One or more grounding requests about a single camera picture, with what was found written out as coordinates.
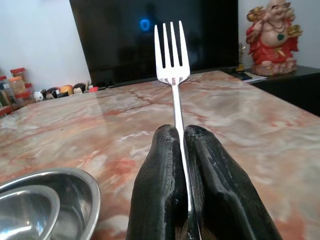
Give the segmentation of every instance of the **statue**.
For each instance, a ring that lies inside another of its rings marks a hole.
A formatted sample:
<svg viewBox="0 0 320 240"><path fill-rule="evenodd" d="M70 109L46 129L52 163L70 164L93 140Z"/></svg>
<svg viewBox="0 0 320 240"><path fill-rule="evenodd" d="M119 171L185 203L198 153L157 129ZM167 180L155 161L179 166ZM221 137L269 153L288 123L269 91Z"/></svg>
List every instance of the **statue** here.
<svg viewBox="0 0 320 240"><path fill-rule="evenodd" d="M303 31L299 25L292 25L296 16L290 6L286 0L270 0L266 9L259 6L247 15L253 22L246 32L246 42L250 44L254 74L270 76L297 70L292 51L298 51L298 37Z"/></svg>

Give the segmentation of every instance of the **fork handle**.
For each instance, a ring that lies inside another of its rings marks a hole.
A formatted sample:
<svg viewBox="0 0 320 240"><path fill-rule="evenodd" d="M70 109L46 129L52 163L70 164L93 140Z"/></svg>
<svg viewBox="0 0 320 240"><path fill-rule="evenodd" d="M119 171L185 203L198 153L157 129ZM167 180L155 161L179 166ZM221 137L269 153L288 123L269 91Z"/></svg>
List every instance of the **fork handle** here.
<svg viewBox="0 0 320 240"><path fill-rule="evenodd" d="M187 190L187 197L188 197L188 212L192 211L193 208L193 198L192 198L192 190L191 190L191 182L185 152L185 145L184 145L184 119L182 116L182 108L181 108L181 100L180 100L180 92L179 92L179 85L172 86L172 95L173 95L173 109L174 109L174 125L179 134L179 141L180 141L180 151L182 157L182 165L183 171L185 176L185 183L186 183L186 190Z"/></svg>

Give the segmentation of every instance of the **fork tine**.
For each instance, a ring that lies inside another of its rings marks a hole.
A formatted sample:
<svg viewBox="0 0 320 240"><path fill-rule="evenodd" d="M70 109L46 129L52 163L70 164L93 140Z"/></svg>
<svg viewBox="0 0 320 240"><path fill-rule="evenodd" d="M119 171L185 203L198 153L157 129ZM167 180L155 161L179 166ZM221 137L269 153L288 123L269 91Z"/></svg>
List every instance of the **fork tine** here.
<svg viewBox="0 0 320 240"><path fill-rule="evenodd" d="M165 59L165 68L171 68L169 45L168 45L168 36L166 30L166 24L163 24L163 40L164 40L164 59Z"/></svg>
<svg viewBox="0 0 320 240"><path fill-rule="evenodd" d="M174 23L173 22L170 22L170 28L171 28L173 66L177 67L177 66L180 66L180 63L179 63L178 49L177 49L175 29L174 29Z"/></svg>
<svg viewBox="0 0 320 240"><path fill-rule="evenodd" d="M157 25L154 26L154 52L155 52L155 66L157 70L163 69L162 58L161 58L161 49L160 49L160 41L159 41L159 33Z"/></svg>
<svg viewBox="0 0 320 240"><path fill-rule="evenodd" d="M182 27L181 21L179 21L179 31L180 31L182 66L189 66L189 59L188 59L188 52L187 52L185 33L184 33L184 28Z"/></svg>

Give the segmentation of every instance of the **red robe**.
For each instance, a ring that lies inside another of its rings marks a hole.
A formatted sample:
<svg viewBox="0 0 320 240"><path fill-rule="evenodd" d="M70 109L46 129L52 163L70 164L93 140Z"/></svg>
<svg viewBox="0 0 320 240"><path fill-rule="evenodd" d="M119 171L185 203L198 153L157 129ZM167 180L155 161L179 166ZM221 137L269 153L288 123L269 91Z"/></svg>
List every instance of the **red robe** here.
<svg viewBox="0 0 320 240"><path fill-rule="evenodd" d="M246 35L249 36L254 31L254 24L246 31ZM250 44L250 52L252 54L253 61L256 65L261 64L264 61L271 61L273 63L283 63L288 58L292 58L291 51L298 51L298 38L289 37L288 40L280 47L266 46L261 41L261 36Z"/></svg>

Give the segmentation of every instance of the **white wall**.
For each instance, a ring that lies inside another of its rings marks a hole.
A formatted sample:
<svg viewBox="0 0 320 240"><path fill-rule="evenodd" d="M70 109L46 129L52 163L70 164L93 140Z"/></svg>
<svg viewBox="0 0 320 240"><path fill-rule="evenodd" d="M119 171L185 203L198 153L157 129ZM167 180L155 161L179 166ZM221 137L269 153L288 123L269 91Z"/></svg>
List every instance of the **white wall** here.
<svg viewBox="0 0 320 240"><path fill-rule="evenodd" d="M320 0L291 0L299 39L298 64L320 68ZM239 0L239 40L250 26L246 16L268 0ZM0 70L25 67L35 89L85 83L90 79L69 0L0 0ZM245 54L246 67L252 64Z"/></svg>
<svg viewBox="0 0 320 240"><path fill-rule="evenodd" d="M25 67L34 90L90 80L69 0L0 0L0 70Z"/></svg>
<svg viewBox="0 0 320 240"><path fill-rule="evenodd" d="M248 12L257 6L267 6L269 0L239 0L239 41L246 42L246 31L251 26L247 20ZM301 25L303 35L299 38L299 52L294 52L298 64L320 68L320 0L291 0L295 9L294 24ZM246 52L244 64L249 68L253 61Z"/></svg>

